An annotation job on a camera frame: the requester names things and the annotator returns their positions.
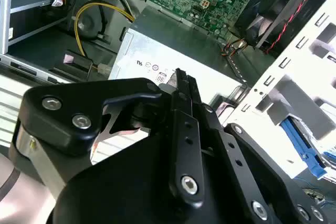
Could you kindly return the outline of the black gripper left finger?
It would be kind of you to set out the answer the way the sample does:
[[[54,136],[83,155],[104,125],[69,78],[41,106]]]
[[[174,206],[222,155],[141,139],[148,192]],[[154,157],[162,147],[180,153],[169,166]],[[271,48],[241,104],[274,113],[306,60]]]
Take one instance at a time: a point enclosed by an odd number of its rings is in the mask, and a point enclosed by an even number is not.
[[[173,129],[199,130],[189,77],[177,69],[170,94],[145,78],[31,88],[20,106],[14,146],[58,197],[71,179],[94,166],[93,146],[114,133],[144,127],[152,137]]]

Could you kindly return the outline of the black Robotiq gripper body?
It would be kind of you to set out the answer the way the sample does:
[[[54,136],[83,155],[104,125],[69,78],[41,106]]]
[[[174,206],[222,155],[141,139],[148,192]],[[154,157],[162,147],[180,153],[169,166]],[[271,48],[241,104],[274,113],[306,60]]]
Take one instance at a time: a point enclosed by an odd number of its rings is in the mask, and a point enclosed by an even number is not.
[[[199,130],[147,137],[76,175],[54,223],[247,223],[248,166],[234,138]]]

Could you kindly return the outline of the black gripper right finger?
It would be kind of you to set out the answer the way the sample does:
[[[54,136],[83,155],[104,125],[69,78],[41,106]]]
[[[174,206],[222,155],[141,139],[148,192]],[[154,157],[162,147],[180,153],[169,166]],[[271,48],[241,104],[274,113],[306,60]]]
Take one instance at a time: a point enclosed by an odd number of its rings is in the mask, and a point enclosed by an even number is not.
[[[242,129],[222,127],[188,78],[205,182],[202,223],[327,223],[323,210]]]

